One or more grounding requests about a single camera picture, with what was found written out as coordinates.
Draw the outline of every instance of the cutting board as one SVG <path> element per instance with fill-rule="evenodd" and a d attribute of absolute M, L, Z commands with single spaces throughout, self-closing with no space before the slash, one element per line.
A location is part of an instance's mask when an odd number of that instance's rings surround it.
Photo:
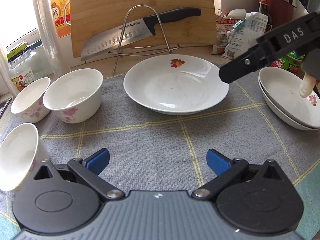
<path fill-rule="evenodd" d="M 73 56 L 79 57 L 84 43 L 92 36 L 123 24 L 128 10 L 146 4 L 158 13 L 179 7 L 196 7 L 200 17 L 164 23 L 169 44 L 216 44 L 215 10 L 213 0 L 71 0 L 71 40 Z M 154 14 L 149 8 L 133 10 L 128 21 Z M 137 41 L 132 46 L 165 44 L 159 24 L 156 36 Z"/>

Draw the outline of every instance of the metal bolt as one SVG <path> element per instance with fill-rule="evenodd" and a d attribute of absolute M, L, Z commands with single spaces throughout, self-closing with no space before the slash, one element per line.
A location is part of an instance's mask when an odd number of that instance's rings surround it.
<path fill-rule="evenodd" d="M 121 198 L 123 197 L 123 192 L 119 189 L 109 190 L 107 192 L 107 197 L 109 198 Z"/>
<path fill-rule="evenodd" d="M 194 194 L 197 196 L 197 197 L 207 197 L 210 195 L 210 191 L 205 189 L 205 188 L 200 188 L 200 189 L 197 189 Z"/>
<path fill-rule="evenodd" d="M 250 61 L 248 58 L 246 58 L 246 59 L 244 60 L 244 63 L 245 63 L 247 66 L 249 66 L 249 65 L 251 64 L 251 61 Z"/>

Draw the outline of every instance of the tablecloth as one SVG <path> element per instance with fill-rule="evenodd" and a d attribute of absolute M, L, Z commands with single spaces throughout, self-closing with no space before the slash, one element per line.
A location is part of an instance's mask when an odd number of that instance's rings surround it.
<path fill-rule="evenodd" d="M 103 81 L 102 104 L 90 119 L 67 124 L 50 112 L 36 123 L 54 164 L 105 147 L 110 164 L 100 176 L 127 194 L 134 189 L 192 192 L 216 176 L 206 164 L 209 148 L 252 164 L 275 159 L 304 201 L 298 233 L 311 239 L 319 230 L 320 132 L 296 130 L 281 121 L 262 97 L 257 72 L 230 84 L 220 104 L 187 116 L 138 105 L 125 93 L 123 79 L 119 74 Z M 12 116 L 0 141 L 21 123 Z M 20 230 L 12 214 L 13 197 L 0 192 L 0 239 L 11 239 Z"/>

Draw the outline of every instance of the barcode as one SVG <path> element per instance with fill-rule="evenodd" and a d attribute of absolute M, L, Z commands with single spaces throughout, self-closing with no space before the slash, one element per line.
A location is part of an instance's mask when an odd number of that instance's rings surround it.
<path fill-rule="evenodd" d="M 235 56 L 235 52 L 231 50 L 227 50 L 227 56 L 233 58 Z"/>

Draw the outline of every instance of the plate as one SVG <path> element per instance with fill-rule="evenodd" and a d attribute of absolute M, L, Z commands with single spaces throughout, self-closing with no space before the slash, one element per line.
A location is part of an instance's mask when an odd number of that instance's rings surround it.
<path fill-rule="evenodd" d="M 268 98 L 285 115 L 310 128 L 320 128 L 320 101 L 312 92 L 307 98 L 300 96 L 302 80 L 287 70 L 266 67 L 259 78 Z"/>
<path fill-rule="evenodd" d="M 198 57 L 162 55 L 143 60 L 124 77 L 132 100 L 162 114 L 195 114 L 220 103 L 229 84 L 219 68 Z"/>
<path fill-rule="evenodd" d="M 266 92 L 264 91 L 261 83 L 260 83 L 260 79 L 258 78 L 258 83 L 260 86 L 260 89 L 262 91 L 262 95 L 264 100 L 266 101 L 267 105 L 270 107 L 270 109 L 285 123 L 287 123 L 288 125 L 292 126 L 293 128 L 296 128 L 298 130 L 302 130 L 302 131 L 313 131 L 313 130 L 319 130 L 319 128 L 310 128 L 310 127 L 306 127 L 303 126 L 302 124 L 299 124 L 298 122 L 296 122 L 295 120 L 291 119 L 290 117 L 288 117 L 284 112 L 282 112 L 274 103 L 272 103 L 272 101 L 268 98 Z"/>

